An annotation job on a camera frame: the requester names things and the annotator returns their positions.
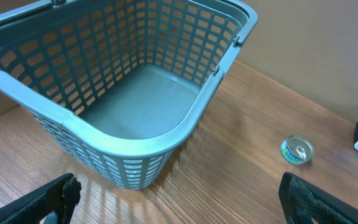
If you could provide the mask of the green labelled round container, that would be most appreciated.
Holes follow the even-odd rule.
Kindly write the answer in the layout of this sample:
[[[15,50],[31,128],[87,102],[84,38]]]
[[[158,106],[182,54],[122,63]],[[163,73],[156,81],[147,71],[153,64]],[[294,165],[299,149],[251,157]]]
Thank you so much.
[[[293,165],[304,164],[314,158],[314,147],[299,135],[287,137],[280,146],[280,152]]]

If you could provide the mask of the grey plastic mesh basket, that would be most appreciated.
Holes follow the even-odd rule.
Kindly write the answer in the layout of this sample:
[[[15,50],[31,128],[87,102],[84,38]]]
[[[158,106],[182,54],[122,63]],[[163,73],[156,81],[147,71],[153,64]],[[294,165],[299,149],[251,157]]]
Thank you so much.
[[[0,91],[124,189],[192,134],[259,18],[241,1],[37,1],[0,14]]]

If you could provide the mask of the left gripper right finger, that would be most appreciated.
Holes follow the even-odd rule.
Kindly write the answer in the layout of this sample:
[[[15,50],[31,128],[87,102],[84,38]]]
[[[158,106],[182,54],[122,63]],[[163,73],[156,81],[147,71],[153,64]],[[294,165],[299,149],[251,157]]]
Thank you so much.
[[[278,196],[287,223],[358,224],[358,209],[291,172],[285,172]]]

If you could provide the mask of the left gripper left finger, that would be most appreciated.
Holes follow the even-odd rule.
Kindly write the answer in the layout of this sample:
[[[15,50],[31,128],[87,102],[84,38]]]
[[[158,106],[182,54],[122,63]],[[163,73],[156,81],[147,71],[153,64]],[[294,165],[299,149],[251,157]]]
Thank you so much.
[[[71,222],[81,195],[81,183],[66,173],[0,208],[0,224]]]

